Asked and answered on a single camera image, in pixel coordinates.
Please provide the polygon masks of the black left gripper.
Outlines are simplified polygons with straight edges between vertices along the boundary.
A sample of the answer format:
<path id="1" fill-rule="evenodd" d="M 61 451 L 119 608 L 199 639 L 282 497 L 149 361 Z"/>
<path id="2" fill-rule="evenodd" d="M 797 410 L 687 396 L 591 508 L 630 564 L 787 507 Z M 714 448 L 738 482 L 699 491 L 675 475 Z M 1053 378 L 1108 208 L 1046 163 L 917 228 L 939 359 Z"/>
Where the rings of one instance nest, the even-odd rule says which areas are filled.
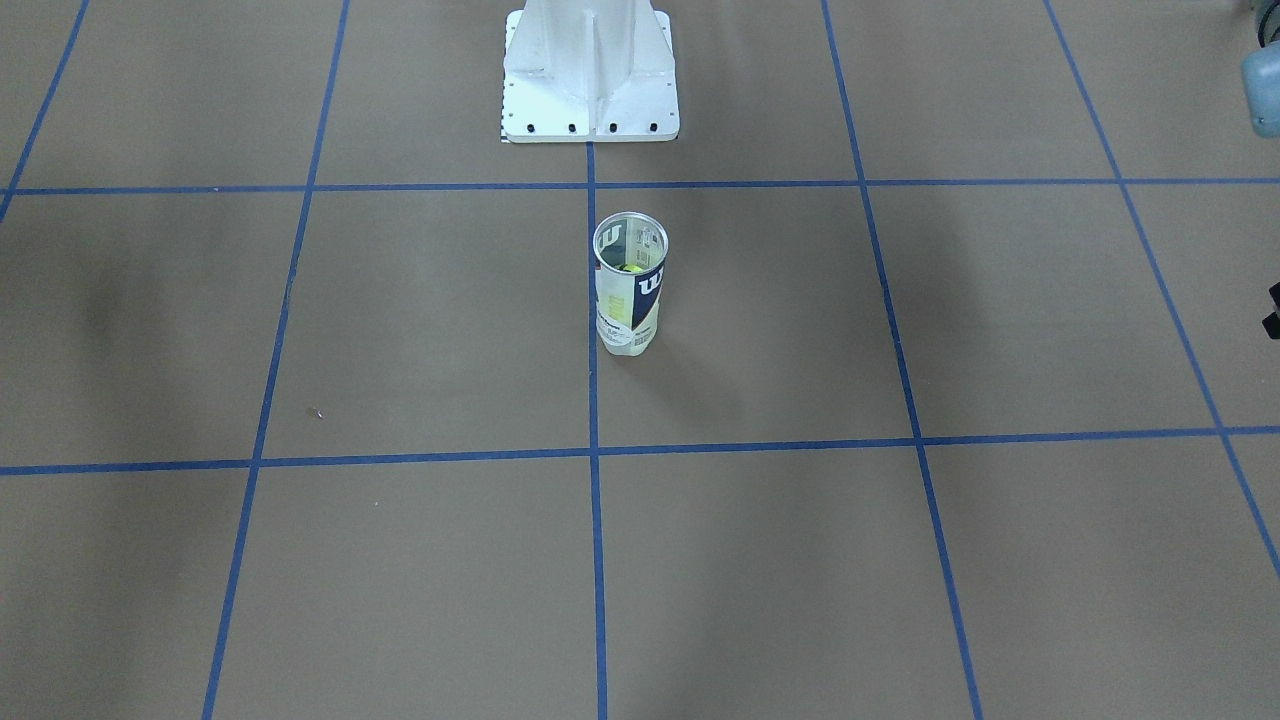
<path id="1" fill-rule="evenodd" d="M 1268 288 L 1268 296 L 1272 302 L 1272 311 L 1263 318 L 1262 327 L 1271 340 L 1280 340 L 1280 284 L 1272 284 Z"/>

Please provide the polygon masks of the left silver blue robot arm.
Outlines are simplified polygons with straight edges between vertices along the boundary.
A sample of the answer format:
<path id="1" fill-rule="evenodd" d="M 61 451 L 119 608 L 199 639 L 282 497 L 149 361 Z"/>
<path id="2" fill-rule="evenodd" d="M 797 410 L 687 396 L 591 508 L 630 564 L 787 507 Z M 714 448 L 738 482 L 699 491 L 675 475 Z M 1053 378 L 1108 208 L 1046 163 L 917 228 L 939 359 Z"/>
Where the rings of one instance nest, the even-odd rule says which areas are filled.
<path id="1" fill-rule="evenodd" d="M 1279 137 L 1279 1 L 1251 1 L 1258 45 L 1242 61 L 1251 127 L 1261 138 Z"/>

